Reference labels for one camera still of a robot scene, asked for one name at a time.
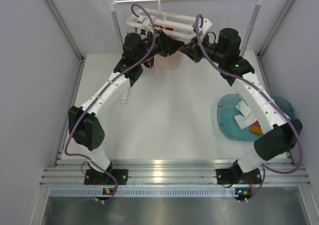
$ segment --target towel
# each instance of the towel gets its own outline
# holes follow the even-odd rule
[[[245,101],[240,101],[238,105],[235,105],[235,107],[242,114],[235,116],[236,123],[240,129],[245,129],[257,121],[256,116],[253,114]]]

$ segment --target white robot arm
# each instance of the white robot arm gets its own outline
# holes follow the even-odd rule
[[[146,38],[142,39],[140,34],[134,32],[128,34],[123,45],[122,59],[115,67],[114,73],[112,73],[109,80],[81,107],[77,108],[73,106],[69,111],[69,130],[71,131],[83,111],[91,105],[92,100],[97,99],[97,102],[87,111],[87,114],[77,127],[73,138],[78,144],[83,146],[85,154],[105,170],[111,169],[112,165],[103,147],[100,146],[105,134],[99,123],[99,119],[103,118],[106,110],[108,110],[117,97],[133,86],[143,70],[139,65],[127,73],[122,74],[122,72],[136,63],[147,51],[150,53],[144,62],[153,58],[156,54],[169,56],[177,50],[186,54],[194,62],[199,62],[204,58],[196,37],[185,44],[184,37],[178,39],[176,37],[178,35],[176,34],[174,34],[174,37],[168,36],[165,33],[165,29],[157,30],[155,45],[152,51],[149,51],[151,36],[148,35],[152,35],[153,32],[149,29],[149,18],[142,15],[140,17],[140,31],[143,31],[147,35]],[[296,138],[285,118],[261,95],[260,92],[262,91],[271,100],[258,81],[253,67],[247,60],[239,56],[241,38],[238,32],[231,28],[222,29],[219,33],[218,43],[210,43],[207,32],[211,26],[211,22],[208,19],[203,19],[202,21],[203,29],[201,30],[200,40],[209,58],[218,63],[218,67],[223,71],[240,76],[258,87],[258,90],[256,90],[242,80],[222,74],[223,78],[243,97],[251,108],[264,133],[255,142],[254,148],[248,154],[235,161],[232,166],[232,171],[237,177],[236,179],[242,181],[247,179],[250,176],[249,173],[256,170],[261,164],[291,149],[296,144]],[[174,26],[175,24],[176,22],[170,23],[169,26]],[[300,133],[302,129],[301,122],[294,120],[292,124],[298,133]],[[91,166],[98,172],[102,172],[94,165],[91,164]]]

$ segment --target blue tray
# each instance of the blue tray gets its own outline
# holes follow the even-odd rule
[[[277,106],[286,113],[291,120],[295,119],[294,109],[284,98],[271,96]],[[228,94],[222,97],[218,103],[217,120],[221,132],[229,139],[240,141],[255,141],[261,135],[249,131],[250,126],[241,130],[235,121],[235,116],[241,114],[236,108],[243,98],[239,94]]]

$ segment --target white wall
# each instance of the white wall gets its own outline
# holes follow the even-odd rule
[[[43,0],[0,0],[0,224],[28,224],[79,62]]]
[[[83,54],[118,52],[115,30],[106,0],[54,0],[75,42]],[[163,3],[165,11],[189,16],[203,14],[213,22],[216,34],[222,28],[236,28],[245,36],[255,0],[223,0]],[[248,48],[259,51],[271,30],[286,0],[265,0],[260,10]],[[156,8],[156,4],[143,4]],[[118,17],[122,31],[126,32],[125,21],[131,15],[130,5],[118,6]]]
[[[263,56],[272,90],[303,123],[305,166],[319,198],[319,0],[296,0]]]

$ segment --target purple cable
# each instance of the purple cable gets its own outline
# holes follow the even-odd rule
[[[260,183],[258,189],[252,194],[252,196],[249,199],[247,199],[248,201],[251,201],[257,195],[257,193],[260,191],[262,185],[264,184],[264,181],[266,178],[266,170],[265,170],[264,166],[262,166],[262,168],[263,168],[263,172],[264,172],[263,179],[261,180],[261,183]]]
[[[98,97],[100,97],[104,92],[105,90],[107,90],[107,88],[110,87],[110,85],[116,81],[119,77],[121,77],[123,74],[127,73],[128,71],[130,71],[131,69],[135,68],[136,66],[140,65],[141,63],[143,63],[143,61],[149,56],[149,54],[151,53],[151,51],[153,50],[153,47],[155,45],[155,40],[156,40],[156,30],[155,30],[155,26],[154,26],[154,23],[152,21],[152,18],[150,16],[150,14],[142,7],[140,6],[139,4],[133,4],[131,6],[131,10],[132,10],[132,13],[133,14],[136,14],[133,10],[134,7],[138,7],[140,8],[144,13],[145,15],[149,18],[150,22],[151,22],[151,25],[152,25],[152,28],[153,28],[153,41],[152,41],[152,44],[151,44],[151,47],[149,48],[148,52],[144,55],[144,57],[142,59],[140,59],[138,62],[136,62],[134,65],[132,65],[131,67],[127,68],[126,70],[124,70],[122,73],[120,73],[119,75],[117,75],[114,79],[112,79],[112,81],[110,83],[108,83],[102,90],[101,92],[98,94]],[[99,165],[97,165],[94,161],[91,160],[90,157],[84,155],[84,154],[70,154],[68,153],[68,147],[70,145],[70,142],[71,142],[71,139],[77,129],[77,127],[79,126],[80,122],[82,121],[82,119],[84,118],[84,116],[86,115],[86,113],[92,108],[92,106],[96,103],[96,101],[98,100],[98,98],[95,98],[92,103],[86,108],[86,110],[81,114],[81,116],[79,117],[79,119],[76,121],[73,129],[71,130],[70,132],[70,135],[69,135],[69,138],[68,140],[66,141],[66,144],[65,144],[65,147],[64,147],[64,153],[67,155],[67,156],[80,156],[80,157],[83,157],[85,159],[87,159],[88,161],[90,161],[96,168],[98,168],[99,170],[103,171],[107,176],[109,176],[115,183],[115,191],[114,193],[112,194],[112,196],[107,200],[107,202],[109,202],[110,200],[112,200],[114,198],[114,195],[116,194],[117,192],[117,189],[118,189],[118,182],[116,181],[116,179],[112,176],[112,174],[110,174],[109,172],[107,172],[106,170],[102,169]]]
[[[244,79],[240,76],[237,76],[237,75],[234,75],[234,74],[231,74],[231,73],[228,73],[220,68],[218,68],[218,65],[215,64],[211,59],[210,57],[208,56],[208,54],[206,53],[205,51],[205,48],[200,40],[200,34],[199,34],[199,29],[198,29],[198,20],[201,18],[201,20],[203,20],[203,16],[201,14],[197,15],[196,16],[196,21],[195,21],[195,30],[196,30],[196,37],[197,37],[197,41],[198,41],[198,45],[201,49],[201,52],[203,53],[203,55],[205,56],[205,58],[208,60],[208,62],[218,71],[220,72],[221,74],[224,74],[224,75],[227,75],[229,77],[232,77],[232,78],[235,78],[235,79],[239,79],[241,81],[244,81],[245,83],[247,83],[248,85],[250,85],[251,87],[253,87],[256,91],[259,91],[259,88],[251,83],[250,81],[248,81],[247,79]],[[301,139],[299,137],[299,134],[298,132],[296,131],[296,129],[294,128],[293,124],[291,123],[290,119],[284,114],[284,112],[275,104],[273,103],[269,98],[268,96],[263,92],[263,91],[259,91],[260,94],[283,116],[283,118],[287,121],[287,123],[289,124],[291,130],[293,131],[296,139],[297,139],[297,142],[298,142],[298,146],[299,146],[299,152],[300,152],[300,158],[299,158],[299,162],[297,164],[297,166],[290,170],[290,171],[287,171],[287,172],[282,172],[282,171],[277,171],[277,170],[274,170],[272,168],[269,168],[267,165],[262,165],[264,166],[265,168],[267,168],[268,170],[274,172],[274,173],[278,173],[278,174],[292,174],[294,173],[295,171],[297,171],[300,166],[302,165],[303,163],[303,160],[304,160],[304,149],[303,149],[303,144],[301,142]]]
[[[201,14],[199,14],[198,16],[200,17],[200,27],[199,28],[202,28],[204,25],[204,17]]]

